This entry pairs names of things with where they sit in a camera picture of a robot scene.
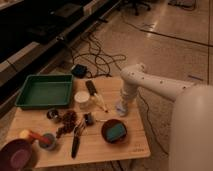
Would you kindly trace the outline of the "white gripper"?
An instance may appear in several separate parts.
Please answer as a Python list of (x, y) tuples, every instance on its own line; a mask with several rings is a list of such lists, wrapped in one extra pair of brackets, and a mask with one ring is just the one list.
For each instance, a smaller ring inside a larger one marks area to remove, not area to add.
[(121, 104), (124, 108), (127, 108), (128, 105), (136, 98), (137, 89), (137, 85), (133, 85), (127, 82), (123, 83), (121, 88)]

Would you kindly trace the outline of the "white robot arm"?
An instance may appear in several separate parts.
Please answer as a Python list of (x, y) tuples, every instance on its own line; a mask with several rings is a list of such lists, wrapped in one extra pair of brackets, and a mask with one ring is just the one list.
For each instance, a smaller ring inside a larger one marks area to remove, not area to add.
[(143, 63), (120, 75), (123, 115), (139, 87), (174, 102), (169, 171), (213, 171), (213, 86), (150, 75)]

